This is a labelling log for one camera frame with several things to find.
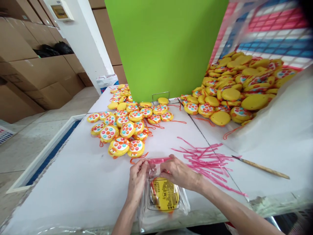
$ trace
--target green panel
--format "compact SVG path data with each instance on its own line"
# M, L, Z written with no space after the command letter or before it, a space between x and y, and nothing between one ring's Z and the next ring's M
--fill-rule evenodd
M188 94L203 80L226 0L106 0L133 100Z

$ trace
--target white pillar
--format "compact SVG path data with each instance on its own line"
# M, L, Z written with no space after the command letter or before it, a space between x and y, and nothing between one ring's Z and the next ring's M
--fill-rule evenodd
M49 7L50 1L44 1L58 23L63 37L69 42L92 84L98 93L101 94L100 88L96 83L97 77L114 74L114 70L89 1L64 0L74 18L74 21L71 22L58 20Z

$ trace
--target cardboard box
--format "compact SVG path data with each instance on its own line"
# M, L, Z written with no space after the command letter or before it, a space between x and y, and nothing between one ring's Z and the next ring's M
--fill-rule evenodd
M118 52L107 9L93 10L93 13L112 65L121 65L122 61Z
M0 62L38 58L22 35L0 17Z
M47 44L53 47L57 43L48 26L31 22L24 22L24 24L40 45Z
M104 0L89 0L91 9L105 8Z
M68 91L68 93L70 93L71 96L75 96L85 87L64 56L53 56L42 58L41 60L44 61L54 78Z
M78 73L77 75L79 76L79 78L81 79L81 81L84 83L85 86L87 87L94 86L86 72L81 72L81 73Z
M44 110L12 83L0 79L0 119L15 123Z
M20 33L20 35L25 39L25 41L30 45L32 49L40 49L40 44L26 28L22 20L17 20L14 18L6 18L6 20Z
M72 99L72 96L59 82L40 90L27 91L25 94L27 94L45 110L61 108Z
M42 8L44 9L45 13L48 15L50 21L52 22L54 27L59 27L58 24L56 23L55 19L53 18L53 15L49 11L49 8L45 4L44 0L38 0Z
M49 19L49 17L47 16L46 12L44 11L44 9L42 8L42 6L40 5L38 0L28 0L28 2L30 3L30 5L33 7L33 9L35 10L35 12L37 13L37 15L39 16L39 18L41 19L41 21L45 24L45 25L49 25L49 26L53 26L51 20Z
M67 45L69 45L68 41L61 35L60 30L58 28L55 27L49 27L50 33L52 34L52 36L54 37L54 39L57 42L63 41L65 42Z
M64 58L67 60L67 62L72 67L75 73L85 72L84 68L82 67L81 63L79 62L75 54L64 55Z
M42 24L27 0L0 0L0 8L7 14L7 17Z
M127 79L126 79L126 75L124 72L124 68L123 65L116 65L113 66L114 72L117 75L118 78L118 83L119 84L126 84L127 83Z

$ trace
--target human hand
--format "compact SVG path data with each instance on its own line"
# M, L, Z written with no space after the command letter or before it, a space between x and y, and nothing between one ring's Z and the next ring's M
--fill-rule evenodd
M169 157L171 158L170 160L160 164L160 177L166 178L185 189L198 192L203 175L194 172L173 154Z
M126 202L135 204L136 206L139 205L144 189L147 168L148 161L143 159L139 160L130 168Z

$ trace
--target plastic sheet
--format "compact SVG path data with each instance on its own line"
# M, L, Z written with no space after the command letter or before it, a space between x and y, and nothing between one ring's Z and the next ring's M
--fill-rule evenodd
M190 212L185 189L159 177L160 164L168 159L148 159L150 170L139 207L141 233L179 219Z

